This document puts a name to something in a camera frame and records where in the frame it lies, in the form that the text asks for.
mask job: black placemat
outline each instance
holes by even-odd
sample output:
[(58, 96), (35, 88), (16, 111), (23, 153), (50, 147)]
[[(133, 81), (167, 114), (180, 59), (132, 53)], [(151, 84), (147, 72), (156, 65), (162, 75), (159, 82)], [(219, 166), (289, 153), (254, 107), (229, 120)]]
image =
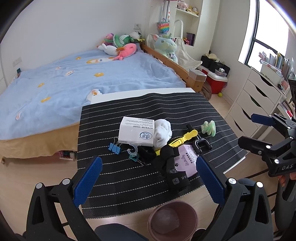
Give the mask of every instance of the black placemat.
[(213, 149), (204, 156), (224, 172), (246, 155), (237, 145), (237, 137), (213, 106), (199, 93), (150, 93), (141, 97), (114, 100), (83, 107), (78, 139), (78, 171), (94, 155), (103, 160), (100, 174), (86, 203), (85, 218), (106, 218), (142, 211), (188, 194), (203, 185), (198, 174), (189, 178), (190, 186), (169, 191), (164, 178), (152, 164), (141, 166), (108, 150), (118, 136), (123, 116), (166, 119), (171, 123), (172, 139), (182, 137), (186, 124), (200, 131), (205, 120), (214, 120), (217, 134), (208, 137)]

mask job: blue blanket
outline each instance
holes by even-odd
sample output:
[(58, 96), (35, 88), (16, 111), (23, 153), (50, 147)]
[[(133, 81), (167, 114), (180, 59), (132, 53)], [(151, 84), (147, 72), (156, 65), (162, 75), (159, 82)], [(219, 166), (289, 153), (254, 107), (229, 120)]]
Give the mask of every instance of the blue blanket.
[(44, 133), (79, 122), (87, 96), (185, 83), (172, 69), (137, 51), (112, 61), (100, 50), (74, 54), (24, 71), (0, 95), (0, 140)]

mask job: wooden headboard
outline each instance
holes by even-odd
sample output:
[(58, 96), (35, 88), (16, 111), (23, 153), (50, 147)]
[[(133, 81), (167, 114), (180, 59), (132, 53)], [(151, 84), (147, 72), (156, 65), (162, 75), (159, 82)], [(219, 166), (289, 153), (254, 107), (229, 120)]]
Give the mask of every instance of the wooden headboard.
[(150, 54), (154, 58), (160, 60), (167, 67), (172, 68), (176, 72), (176, 74), (179, 75), (180, 78), (186, 83), (186, 87), (192, 88), (195, 92), (201, 91), (204, 82), (195, 81), (194, 79), (188, 76), (188, 72), (181, 66), (171, 61), (167, 57), (163, 56), (162, 54), (156, 52), (155, 50), (149, 48), (148, 46), (141, 44), (141, 49), (145, 53)]

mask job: window frame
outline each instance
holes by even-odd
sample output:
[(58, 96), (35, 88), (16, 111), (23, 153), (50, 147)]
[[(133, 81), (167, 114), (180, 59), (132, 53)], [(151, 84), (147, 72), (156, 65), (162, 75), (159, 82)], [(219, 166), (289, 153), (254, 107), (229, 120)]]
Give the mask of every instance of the window frame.
[(248, 62), (251, 58), (251, 54), (253, 52), (253, 48), (254, 48), (254, 44), (258, 43), (260, 45), (262, 45), (263, 47), (272, 50), (275, 54), (278, 53), (278, 51), (276, 51), (274, 48), (270, 47), (269, 45), (263, 43), (262, 41), (256, 39), (256, 35), (257, 35), (257, 30), (258, 30), (258, 24), (259, 24), (259, 14), (260, 14), (260, 3), (259, 0), (256, 0), (256, 18), (255, 18), (255, 26), (254, 26), (254, 31), (253, 31), (253, 35), (252, 35), (252, 40), (250, 43), (250, 48), (246, 57), (246, 60), (244, 62), (245, 65), (247, 65), (248, 67), (251, 67), (248, 65)]

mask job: yellow plastic tool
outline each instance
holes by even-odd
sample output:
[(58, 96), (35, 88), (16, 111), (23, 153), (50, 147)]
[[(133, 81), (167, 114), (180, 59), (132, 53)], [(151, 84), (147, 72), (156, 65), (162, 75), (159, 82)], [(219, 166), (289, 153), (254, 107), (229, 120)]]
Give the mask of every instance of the yellow plastic tool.
[[(179, 147), (179, 146), (183, 145), (185, 141), (189, 141), (190, 139), (192, 139), (193, 137), (196, 137), (197, 135), (198, 135), (197, 130), (192, 130), (190, 132), (187, 132), (183, 137), (181, 137), (177, 140), (174, 140), (169, 145), (171, 147)], [(159, 156), (159, 154), (160, 154), (160, 150), (157, 150), (156, 155)]]

